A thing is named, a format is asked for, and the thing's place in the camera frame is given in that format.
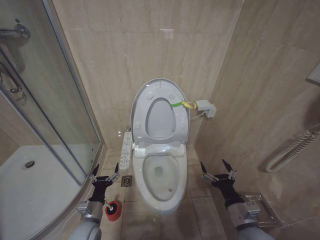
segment floor drain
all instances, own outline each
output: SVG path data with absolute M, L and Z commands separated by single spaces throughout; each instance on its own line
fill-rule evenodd
M 122 176 L 121 187 L 131 187 L 132 185 L 132 175 Z
M 24 165 L 27 169 L 31 168 L 33 165 L 35 165 L 35 161 L 27 161 L 26 164 Z

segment wall outlet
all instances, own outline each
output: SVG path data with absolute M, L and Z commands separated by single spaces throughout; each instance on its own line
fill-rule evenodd
M 216 107 L 211 104 L 212 108 L 207 110 L 207 111 L 204 111 L 206 117 L 209 119 L 209 118 L 213 118 L 215 115 L 216 115 L 216 112 L 217 112 L 217 109 Z
M 195 101 L 198 111 L 204 111 L 207 118 L 213 118 L 217 112 L 216 107 L 208 100 Z

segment robotic hand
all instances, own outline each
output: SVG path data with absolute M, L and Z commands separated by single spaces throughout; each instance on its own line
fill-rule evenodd
M 100 240 L 101 229 L 99 228 L 105 204 L 105 192 L 119 178 L 119 164 L 115 166 L 112 176 L 98 176 L 99 164 L 89 176 L 94 186 L 92 196 L 88 201 L 81 201 L 76 209 L 81 213 L 81 223 L 70 234 L 69 240 Z
M 239 231 L 238 240 L 274 240 L 273 237 L 262 231 L 258 227 L 256 217 L 260 213 L 260 208 L 254 202 L 245 202 L 241 195 L 234 189 L 236 172 L 230 164 L 222 160 L 228 173 L 211 175 L 202 162 L 202 178 L 209 181 L 211 185 L 218 188 L 224 198 L 224 206 L 230 214 L 234 227 Z

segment green cable tie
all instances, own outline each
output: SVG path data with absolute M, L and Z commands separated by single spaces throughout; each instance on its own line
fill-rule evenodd
M 171 106 L 172 108 L 175 108 L 175 107 L 179 107 L 181 104 L 182 104 L 182 101 L 181 101 L 181 102 L 178 102 L 178 103 L 170 104 L 170 106 Z

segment toilet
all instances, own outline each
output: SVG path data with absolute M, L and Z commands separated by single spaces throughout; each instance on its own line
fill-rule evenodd
M 157 78 L 139 90 L 131 108 L 135 184 L 161 214 L 175 211 L 186 190 L 190 113 L 181 101 L 186 97 L 174 82 Z

